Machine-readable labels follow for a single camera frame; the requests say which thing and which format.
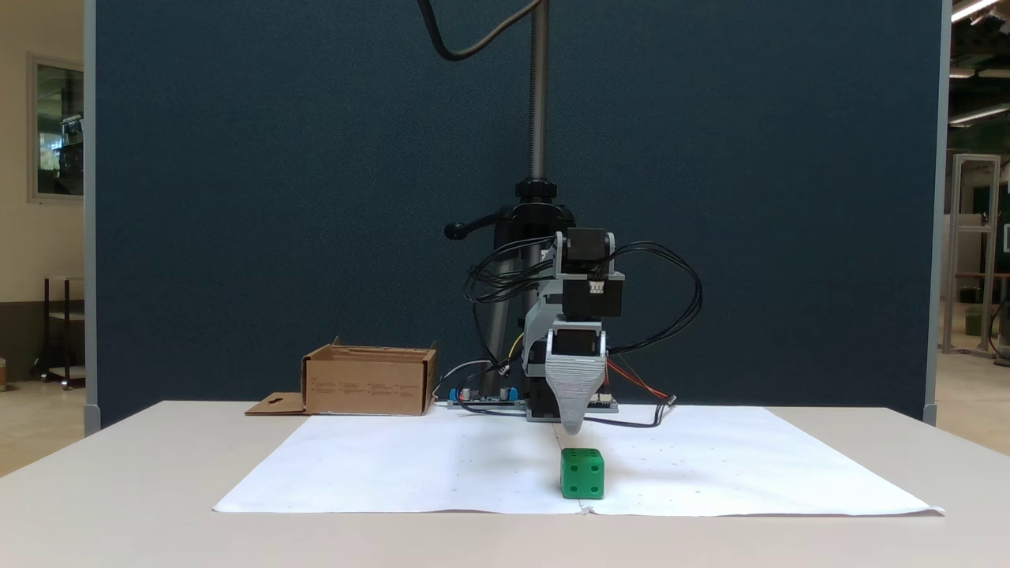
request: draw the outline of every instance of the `gray 3d-printed part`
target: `gray 3d-printed part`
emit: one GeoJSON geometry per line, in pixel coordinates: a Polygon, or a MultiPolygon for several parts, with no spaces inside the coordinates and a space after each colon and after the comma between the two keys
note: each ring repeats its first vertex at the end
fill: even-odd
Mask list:
{"type": "Polygon", "coordinates": [[[607,334],[600,332],[600,352],[595,356],[556,355],[553,330],[547,334],[547,354],[543,364],[547,385],[558,398],[562,425],[569,435],[579,434],[586,407],[603,384],[607,366],[607,334]]]}

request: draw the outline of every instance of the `box flap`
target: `box flap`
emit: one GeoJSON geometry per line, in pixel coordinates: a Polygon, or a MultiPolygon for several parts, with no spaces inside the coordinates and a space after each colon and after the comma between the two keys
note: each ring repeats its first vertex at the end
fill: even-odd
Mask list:
{"type": "Polygon", "coordinates": [[[418,415],[423,409],[420,361],[309,361],[307,376],[309,414],[418,415]]]}
{"type": "Polygon", "coordinates": [[[280,414],[304,414],[305,403],[300,392],[275,392],[255,406],[245,410],[246,416],[280,414]]]}
{"type": "MultiPolygon", "coordinates": [[[[339,341],[340,341],[340,337],[337,336],[337,338],[335,340],[333,340],[333,345],[336,345],[339,341]]],[[[305,393],[307,392],[305,390],[306,365],[308,364],[308,362],[312,358],[319,357],[320,354],[328,354],[329,351],[330,351],[330,348],[331,348],[331,346],[324,345],[321,348],[313,351],[312,353],[310,353],[310,354],[308,354],[308,355],[306,355],[305,357],[302,358],[302,370],[301,370],[301,378],[302,378],[302,386],[301,386],[301,388],[302,388],[302,392],[301,392],[301,395],[302,395],[302,407],[303,408],[305,407],[305,393]]]]}
{"type": "Polygon", "coordinates": [[[428,406],[434,402],[434,387],[438,371],[438,342],[431,344],[428,353],[424,355],[424,399],[421,401],[421,413],[428,411],[428,406]]]}

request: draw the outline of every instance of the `white table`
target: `white table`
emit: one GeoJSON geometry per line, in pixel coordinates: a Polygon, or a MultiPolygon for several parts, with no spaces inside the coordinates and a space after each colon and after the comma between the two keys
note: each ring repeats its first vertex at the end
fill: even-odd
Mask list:
{"type": "Polygon", "coordinates": [[[250,404],[163,402],[0,479],[0,566],[1010,566],[1010,458],[890,410],[772,408],[947,516],[213,512],[305,420],[250,404]]]}

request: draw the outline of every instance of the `white paper sheet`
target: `white paper sheet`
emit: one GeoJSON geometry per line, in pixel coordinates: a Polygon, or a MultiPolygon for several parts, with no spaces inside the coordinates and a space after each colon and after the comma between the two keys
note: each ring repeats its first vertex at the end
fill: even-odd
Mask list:
{"type": "MultiPolygon", "coordinates": [[[[650,421],[653,406],[617,415],[650,421]]],[[[434,407],[312,416],[214,507],[225,512],[900,514],[930,507],[756,407],[680,406],[658,429],[560,424],[434,407]],[[561,496],[561,448],[597,448],[606,496],[561,496]]]]}

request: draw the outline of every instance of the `wire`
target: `wire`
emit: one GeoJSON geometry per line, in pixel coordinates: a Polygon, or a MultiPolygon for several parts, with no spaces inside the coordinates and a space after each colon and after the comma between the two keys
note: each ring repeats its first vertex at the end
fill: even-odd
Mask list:
{"type": "Polygon", "coordinates": [[[467,386],[468,384],[470,384],[471,381],[473,381],[477,377],[483,375],[484,373],[488,373],[488,372],[491,372],[491,371],[500,371],[501,369],[504,369],[505,366],[507,366],[508,364],[512,363],[513,361],[515,361],[517,359],[518,359],[517,357],[509,357],[508,359],[505,359],[504,361],[500,361],[500,362],[492,365],[491,367],[488,367],[484,371],[480,371],[480,372],[474,373],[473,375],[470,375],[466,379],[463,379],[462,381],[460,381],[457,384],[457,386],[456,386],[456,396],[457,396],[456,403],[459,404],[460,407],[463,408],[464,410],[467,410],[468,412],[473,412],[475,414],[488,414],[488,415],[491,415],[491,416],[520,416],[520,417],[526,417],[525,413],[518,414],[518,413],[515,413],[515,412],[496,412],[494,410],[485,410],[484,408],[474,408],[473,406],[467,404],[463,400],[463,388],[465,386],[467,386]]]}
{"type": "Polygon", "coordinates": [[[624,377],[625,379],[627,379],[632,384],[640,386],[641,388],[643,388],[643,389],[647,390],[648,392],[652,393],[656,398],[661,398],[661,399],[663,399],[663,398],[669,398],[669,396],[665,392],[662,392],[660,390],[656,390],[656,389],[648,386],[647,384],[645,384],[645,381],[641,380],[641,377],[633,377],[633,376],[629,375],[627,373],[627,371],[625,371],[624,369],[621,369],[620,367],[617,366],[616,363],[614,363],[613,361],[611,361],[609,359],[607,360],[607,367],[609,367],[609,368],[613,369],[614,371],[616,371],[617,374],[621,375],[622,377],[624,377]]]}
{"type": "Polygon", "coordinates": [[[532,12],[533,8],[539,5],[539,3],[540,0],[533,0],[527,4],[525,8],[512,14],[508,17],[508,19],[498,24],[498,26],[492,29],[491,33],[488,33],[484,39],[481,39],[466,50],[453,52],[445,46],[445,42],[441,38],[441,32],[438,30],[438,20],[435,19],[435,12],[431,9],[431,2],[429,2],[429,0],[417,0],[417,6],[421,9],[421,16],[424,18],[424,26],[428,29],[428,35],[431,37],[431,44],[434,45],[435,53],[437,53],[443,60],[450,62],[463,61],[471,56],[477,55],[481,50],[486,48],[488,43],[493,41],[495,37],[498,37],[501,32],[508,29],[515,22],[521,20],[529,12],[532,12]]]}
{"type": "Polygon", "coordinates": [[[441,386],[441,384],[443,382],[445,382],[445,379],[447,379],[450,376],[452,376],[452,373],[456,373],[460,369],[463,369],[464,367],[470,367],[471,365],[493,365],[493,363],[491,363],[491,361],[489,361],[487,359],[478,359],[477,361],[468,361],[466,363],[463,363],[463,364],[457,365],[456,367],[452,367],[452,369],[449,370],[448,373],[445,373],[444,375],[442,375],[442,378],[438,379],[438,382],[435,383],[435,386],[431,389],[431,396],[433,396],[434,398],[438,398],[438,395],[437,395],[438,387],[441,386]]]}
{"type": "Polygon", "coordinates": [[[655,427],[660,425],[661,423],[663,423],[663,418],[665,418],[666,415],[669,413],[669,412],[665,412],[665,410],[668,409],[668,408],[673,408],[674,407],[674,401],[676,401],[676,400],[677,400],[677,396],[674,396],[674,395],[671,395],[670,397],[661,400],[655,405],[655,413],[652,414],[652,421],[648,422],[648,423],[644,423],[644,422],[625,422],[625,421],[621,421],[621,420],[611,420],[611,419],[607,419],[607,418],[597,418],[597,417],[594,417],[594,416],[586,416],[584,419],[587,422],[596,422],[598,424],[616,425],[616,427],[623,427],[623,428],[655,428],[655,427]]]}
{"type": "Polygon", "coordinates": [[[552,276],[540,276],[540,274],[550,268],[551,261],[542,261],[532,266],[527,266],[522,270],[511,270],[503,273],[494,273],[489,270],[491,263],[504,260],[513,254],[530,245],[545,245],[554,240],[554,236],[542,236],[539,239],[525,239],[509,243],[495,249],[490,255],[484,258],[477,266],[471,267],[467,272],[467,280],[464,284],[463,295],[473,303],[496,303],[519,296],[529,290],[536,289],[539,282],[550,280],[552,276]],[[482,291],[481,285],[490,288],[489,291],[482,291]]]}
{"type": "Polygon", "coordinates": [[[522,337],[526,334],[519,334],[519,337],[515,339],[515,343],[512,344],[512,349],[508,350],[508,358],[512,359],[512,354],[515,353],[515,348],[519,347],[519,342],[522,341],[522,337]]]}
{"type": "Polygon", "coordinates": [[[616,259],[617,257],[621,255],[626,255],[628,253],[647,253],[649,255],[660,257],[666,260],[667,262],[673,264],[674,266],[680,268],[694,280],[694,294],[692,295],[691,302],[688,304],[687,308],[684,309],[681,315],[676,320],[674,320],[673,323],[671,323],[667,327],[664,327],[660,332],[652,334],[648,338],[638,343],[611,348],[609,350],[611,355],[619,355],[622,353],[637,351],[639,349],[643,349],[651,345],[658,344],[664,340],[668,340],[676,336],[677,334],[680,334],[685,328],[687,328],[687,326],[690,325],[692,321],[694,321],[695,317],[698,316],[698,313],[701,311],[702,301],[704,298],[703,294],[704,287],[702,285],[701,277],[698,276],[698,273],[695,272],[695,270],[691,268],[691,266],[688,265],[688,263],[685,262],[684,259],[677,256],[676,253],[664,247],[663,245],[660,245],[659,243],[652,241],[636,241],[634,243],[624,245],[623,247],[618,247],[617,249],[614,250],[613,253],[611,253],[610,255],[605,257],[602,261],[600,261],[599,266],[597,266],[592,273],[592,278],[602,279],[603,271],[610,264],[610,262],[616,259]]]}
{"type": "Polygon", "coordinates": [[[642,384],[645,383],[645,379],[641,378],[641,375],[638,374],[638,371],[634,370],[634,367],[631,366],[631,363],[629,363],[628,360],[623,355],[617,354],[617,358],[621,360],[621,363],[628,368],[628,371],[631,371],[631,374],[634,375],[634,377],[638,379],[638,381],[640,381],[642,384]]]}

